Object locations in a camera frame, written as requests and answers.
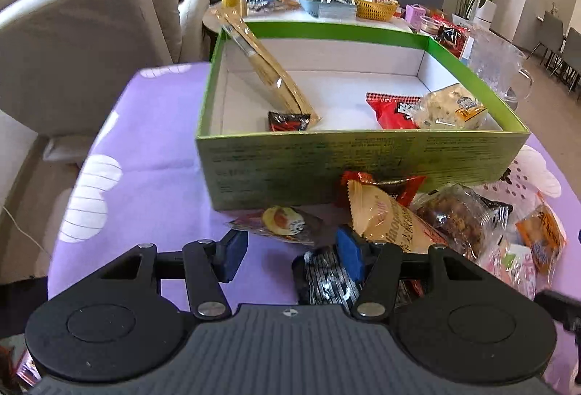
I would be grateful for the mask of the silver black foil packet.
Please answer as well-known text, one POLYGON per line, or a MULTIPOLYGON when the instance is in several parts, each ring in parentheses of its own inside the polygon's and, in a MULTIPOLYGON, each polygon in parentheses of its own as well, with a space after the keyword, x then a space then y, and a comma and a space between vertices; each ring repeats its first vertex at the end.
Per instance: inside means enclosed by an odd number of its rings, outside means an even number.
POLYGON ((343 267, 334 245, 296 257, 292 277, 302 306, 340 305, 350 312, 361 290, 343 267))

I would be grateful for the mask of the green cardboard box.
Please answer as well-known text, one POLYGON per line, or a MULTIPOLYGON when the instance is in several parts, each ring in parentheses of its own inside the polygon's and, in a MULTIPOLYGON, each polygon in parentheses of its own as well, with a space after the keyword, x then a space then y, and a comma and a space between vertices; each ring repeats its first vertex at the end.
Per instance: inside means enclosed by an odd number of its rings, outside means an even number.
POLYGON ((274 89, 242 50, 218 38, 196 143, 217 210, 306 205, 333 200, 342 174, 378 179, 421 176, 433 190, 501 177, 529 137, 515 113, 432 38, 361 25, 252 23, 251 30, 314 109, 307 130, 273 133, 274 89), (477 130, 385 130, 369 92, 423 96, 462 84, 485 107, 477 130))

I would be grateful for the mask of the white nougat cracker packet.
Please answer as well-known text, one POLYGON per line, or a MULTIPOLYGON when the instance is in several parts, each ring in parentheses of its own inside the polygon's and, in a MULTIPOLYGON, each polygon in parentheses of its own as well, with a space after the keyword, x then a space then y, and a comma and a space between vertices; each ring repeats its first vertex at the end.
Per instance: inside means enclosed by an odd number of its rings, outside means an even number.
POLYGON ((411 110, 422 130, 476 130, 486 115, 487 107, 461 83, 426 94, 411 110))

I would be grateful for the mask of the tan orange snack packet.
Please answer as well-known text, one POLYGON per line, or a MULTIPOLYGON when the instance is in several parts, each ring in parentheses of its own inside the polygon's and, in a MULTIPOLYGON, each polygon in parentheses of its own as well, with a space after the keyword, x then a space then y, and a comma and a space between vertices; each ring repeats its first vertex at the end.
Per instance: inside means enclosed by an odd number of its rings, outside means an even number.
POLYGON ((348 181, 348 196, 353 229, 367 241, 398 245, 409 253, 447 245, 440 233, 378 187, 348 181))

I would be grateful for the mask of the clear glass mug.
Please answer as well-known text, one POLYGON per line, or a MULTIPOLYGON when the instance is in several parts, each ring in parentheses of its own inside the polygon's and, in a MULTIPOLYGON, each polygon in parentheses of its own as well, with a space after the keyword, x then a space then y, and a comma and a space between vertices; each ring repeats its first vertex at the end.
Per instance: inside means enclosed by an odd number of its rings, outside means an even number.
POLYGON ((526 56, 489 30, 474 27, 468 67, 503 101, 518 104, 532 91, 534 80, 524 68, 526 56))

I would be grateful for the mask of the dark prune clear packet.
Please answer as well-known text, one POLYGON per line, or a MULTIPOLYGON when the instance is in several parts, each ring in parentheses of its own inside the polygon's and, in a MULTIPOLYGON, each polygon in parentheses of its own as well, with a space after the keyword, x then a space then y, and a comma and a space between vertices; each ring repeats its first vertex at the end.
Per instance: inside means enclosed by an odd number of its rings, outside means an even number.
POLYGON ((324 231, 320 218, 295 207, 278 205, 237 217, 229 225, 236 231, 310 247, 320 241, 324 231))

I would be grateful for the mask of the clear bag brown nuts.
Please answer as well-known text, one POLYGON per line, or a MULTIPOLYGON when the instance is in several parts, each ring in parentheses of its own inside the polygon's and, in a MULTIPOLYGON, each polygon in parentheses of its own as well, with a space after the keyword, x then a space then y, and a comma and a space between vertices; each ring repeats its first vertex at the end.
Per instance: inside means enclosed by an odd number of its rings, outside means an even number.
POLYGON ((411 209, 471 261, 502 237, 513 212, 511 204, 485 198, 463 184, 447 184, 415 198, 411 209))

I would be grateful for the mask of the long tan stick packet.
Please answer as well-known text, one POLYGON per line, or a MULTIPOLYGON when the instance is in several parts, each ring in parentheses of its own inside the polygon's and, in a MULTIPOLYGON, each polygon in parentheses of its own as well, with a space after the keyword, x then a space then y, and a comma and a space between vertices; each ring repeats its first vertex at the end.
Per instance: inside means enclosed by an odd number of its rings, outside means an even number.
POLYGON ((218 7, 210 9, 210 13, 224 32, 244 52, 255 73, 277 96, 278 103, 285 108, 285 111, 289 114, 309 115, 310 127, 315 126, 321 117, 289 73, 251 31, 238 11, 233 8, 218 7))

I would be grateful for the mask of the pink white snack packet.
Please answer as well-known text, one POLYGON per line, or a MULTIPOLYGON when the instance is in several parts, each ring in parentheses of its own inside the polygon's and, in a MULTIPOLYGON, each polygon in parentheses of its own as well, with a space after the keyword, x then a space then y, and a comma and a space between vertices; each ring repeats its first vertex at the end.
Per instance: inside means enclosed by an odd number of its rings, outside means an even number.
POLYGON ((501 238, 480 255, 477 264, 523 296, 534 299, 537 271, 530 248, 501 238))

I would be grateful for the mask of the beige sofa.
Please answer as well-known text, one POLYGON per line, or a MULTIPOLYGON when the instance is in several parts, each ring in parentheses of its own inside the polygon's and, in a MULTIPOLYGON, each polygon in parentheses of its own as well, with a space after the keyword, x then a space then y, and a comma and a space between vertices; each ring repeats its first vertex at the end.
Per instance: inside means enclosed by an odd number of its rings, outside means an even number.
POLYGON ((209 0, 1 0, 1 109, 46 137, 95 134, 139 70, 202 62, 209 0))

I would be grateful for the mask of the red candy wrapper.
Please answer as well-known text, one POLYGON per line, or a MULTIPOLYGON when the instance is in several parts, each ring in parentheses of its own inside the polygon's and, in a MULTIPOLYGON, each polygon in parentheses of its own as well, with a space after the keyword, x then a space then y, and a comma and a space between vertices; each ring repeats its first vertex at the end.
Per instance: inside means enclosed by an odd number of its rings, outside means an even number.
POLYGON ((425 176, 412 176, 405 179, 378 181, 371 174, 365 172, 346 171, 343 172, 340 181, 336 183, 334 188, 334 205, 344 209, 348 208, 348 182, 355 181, 378 187, 395 198, 401 205, 409 206, 425 179, 425 176))

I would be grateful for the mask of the small black snack packet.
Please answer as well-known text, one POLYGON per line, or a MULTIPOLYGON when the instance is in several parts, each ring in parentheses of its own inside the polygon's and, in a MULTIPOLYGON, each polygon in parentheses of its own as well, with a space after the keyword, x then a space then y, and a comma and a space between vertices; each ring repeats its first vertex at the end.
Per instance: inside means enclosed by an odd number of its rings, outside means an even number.
POLYGON ((269 112, 269 130, 271 130, 272 133, 283 133, 284 131, 303 131, 308 128, 310 119, 310 114, 269 112))

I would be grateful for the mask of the grey dining chair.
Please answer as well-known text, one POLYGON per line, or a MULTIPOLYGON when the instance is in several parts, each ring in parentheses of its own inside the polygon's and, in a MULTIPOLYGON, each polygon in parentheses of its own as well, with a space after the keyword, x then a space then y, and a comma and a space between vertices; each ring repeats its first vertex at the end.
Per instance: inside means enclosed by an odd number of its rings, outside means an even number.
POLYGON ((543 48, 541 64, 572 93, 580 86, 580 32, 575 28, 565 31, 563 22, 551 12, 538 20, 538 41, 529 57, 543 48))

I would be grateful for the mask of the red chip snack bag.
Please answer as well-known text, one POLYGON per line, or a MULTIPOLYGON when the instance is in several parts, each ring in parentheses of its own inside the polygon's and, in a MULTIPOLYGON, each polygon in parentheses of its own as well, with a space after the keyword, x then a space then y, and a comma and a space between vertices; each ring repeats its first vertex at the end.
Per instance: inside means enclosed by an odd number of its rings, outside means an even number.
POLYGON ((376 115, 382 130, 415 130, 412 112, 422 97, 368 92, 366 103, 376 115))

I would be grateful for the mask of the orange label nut bag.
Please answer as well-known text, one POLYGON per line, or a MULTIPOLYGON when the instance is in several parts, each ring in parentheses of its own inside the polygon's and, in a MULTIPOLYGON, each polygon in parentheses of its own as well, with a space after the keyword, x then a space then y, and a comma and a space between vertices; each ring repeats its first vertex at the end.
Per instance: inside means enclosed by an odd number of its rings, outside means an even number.
POLYGON ((516 222, 516 230, 531 252, 538 275, 549 287, 567 238, 559 218, 540 192, 535 196, 533 210, 516 222))

